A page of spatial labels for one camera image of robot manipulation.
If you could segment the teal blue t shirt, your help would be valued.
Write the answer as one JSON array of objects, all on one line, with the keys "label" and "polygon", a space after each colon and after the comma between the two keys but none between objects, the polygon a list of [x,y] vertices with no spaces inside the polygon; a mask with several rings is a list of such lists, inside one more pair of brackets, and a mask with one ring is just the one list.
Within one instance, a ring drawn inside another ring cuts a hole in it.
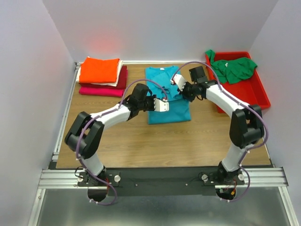
[{"label": "teal blue t shirt", "polygon": [[148,124],[176,123],[190,121],[190,103],[179,94],[176,85],[172,85],[170,80],[173,74],[178,70],[178,66],[169,67],[147,67],[145,69],[145,78],[159,84],[160,87],[152,82],[146,84],[151,92],[157,98],[168,97],[169,110],[166,112],[148,112]]}]

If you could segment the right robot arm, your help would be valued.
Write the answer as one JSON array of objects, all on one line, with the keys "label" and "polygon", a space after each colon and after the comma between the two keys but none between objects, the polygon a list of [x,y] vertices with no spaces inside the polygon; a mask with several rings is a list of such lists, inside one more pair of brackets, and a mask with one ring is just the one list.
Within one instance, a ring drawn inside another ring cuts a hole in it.
[{"label": "right robot arm", "polygon": [[183,98],[192,102],[195,98],[207,99],[221,108],[230,117],[230,148],[219,163],[214,179],[228,184],[239,175],[242,161],[254,145],[264,137],[261,108],[249,105],[226,91],[218,80],[208,80],[200,72],[190,70],[192,82],[175,73],[171,83],[178,87]]}]

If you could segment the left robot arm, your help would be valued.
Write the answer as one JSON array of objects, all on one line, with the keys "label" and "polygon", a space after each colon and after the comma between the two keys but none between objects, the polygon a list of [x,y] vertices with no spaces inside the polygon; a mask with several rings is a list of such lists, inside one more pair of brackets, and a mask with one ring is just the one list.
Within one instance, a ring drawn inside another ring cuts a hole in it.
[{"label": "left robot arm", "polygon": [[156,97],[148,86],[138,83],[132,94],[112,108],[95,114],[80,112],[77,115],[64,142],[75,152],[76,159],[89,173],[88,180],[92,185],[99,186],[105,182],[105,166],[96,153],[103,132],[136,117],[140,111],[154,111]]}]

